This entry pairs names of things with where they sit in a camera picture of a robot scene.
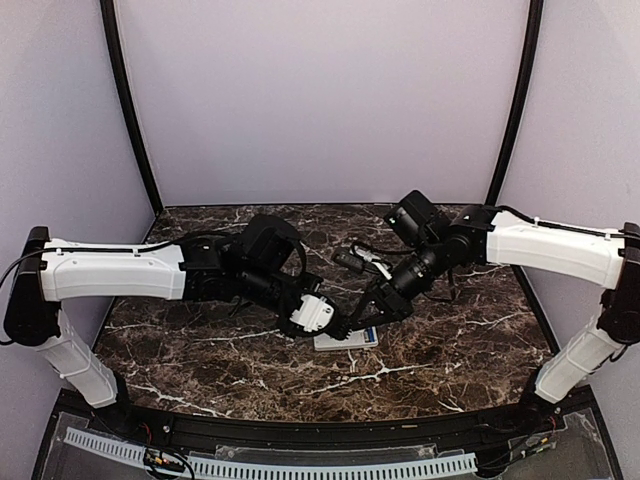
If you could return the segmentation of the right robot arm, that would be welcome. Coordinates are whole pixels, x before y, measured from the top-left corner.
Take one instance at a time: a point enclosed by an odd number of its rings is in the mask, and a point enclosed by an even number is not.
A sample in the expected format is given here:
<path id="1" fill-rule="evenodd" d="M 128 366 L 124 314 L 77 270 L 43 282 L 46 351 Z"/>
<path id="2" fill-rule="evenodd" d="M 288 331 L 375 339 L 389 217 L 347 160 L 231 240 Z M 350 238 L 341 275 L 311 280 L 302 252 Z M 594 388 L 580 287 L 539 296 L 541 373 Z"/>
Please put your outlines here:
<path id="1" fill-rule="evenodd" d="M 372 281 L 349 317 L 354 330 L 402 321 L 413 300 L 459 265 L 516 265 L 586 280 L 603 288 L 601 310 L 535 377 L 510 413 L 521 434 L 534 432 L 549 405 L 612 355 L 639 341 L 639 227 L 589 229 L 528 217 L 506 206 L 473 204 L 455 218 L 414 190 L 385 222 L 409 247 L 388 277 Z"/>

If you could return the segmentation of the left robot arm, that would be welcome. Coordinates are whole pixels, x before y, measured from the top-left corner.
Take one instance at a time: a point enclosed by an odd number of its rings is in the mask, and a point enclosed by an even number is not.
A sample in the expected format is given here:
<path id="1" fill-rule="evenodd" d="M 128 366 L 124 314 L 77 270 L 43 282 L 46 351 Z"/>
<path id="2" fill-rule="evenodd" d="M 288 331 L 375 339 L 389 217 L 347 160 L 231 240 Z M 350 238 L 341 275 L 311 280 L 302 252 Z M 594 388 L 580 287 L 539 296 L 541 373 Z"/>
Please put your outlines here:
<path id="1" fill-rule="evenodd" d="M 3 274 L 11 291 L 3 327 L 9 341 L 33 347 L 120 436 L 141 427 L 126 386 L 69 324 L 62 303 L 82 297 L 151 297 L 170 301 L 246 300 L 277 316 L 291 337 L 342 340 L 347 320 L 322 295 L 321 278 L 285 274 L 289 256 L 306 257 L 300 233 L 259 214 L 239 233 L 204 231 L 149 245 L 82 244 L 31 230 L 22 256 Z"/>

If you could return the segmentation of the white remote control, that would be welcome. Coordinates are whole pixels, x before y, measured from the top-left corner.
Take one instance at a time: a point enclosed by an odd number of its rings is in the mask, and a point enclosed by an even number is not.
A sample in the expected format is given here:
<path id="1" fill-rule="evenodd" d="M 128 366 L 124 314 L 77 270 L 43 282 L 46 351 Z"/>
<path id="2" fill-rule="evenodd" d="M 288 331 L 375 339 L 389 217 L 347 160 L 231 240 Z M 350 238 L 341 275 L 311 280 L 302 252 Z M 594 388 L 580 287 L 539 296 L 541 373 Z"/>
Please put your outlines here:
<path id="1" fill-rule="evenodd" d="M 316 336 L 313 339 L 314 349 L 317 352 L 326 352 L 326 351 L 366 349 L 366 348 L 376 347 L 379 344 L 379 337 L 378 337 L 377 330 L 376 330 L 376 333 L 377 333 L 378 342 L 374 344 L 366 344 L 363 341 L 363 334 L 362 334 L 363 330 L 351 332 L 350 335 L 344 340 L 336 340 L 326 334 Z"/>

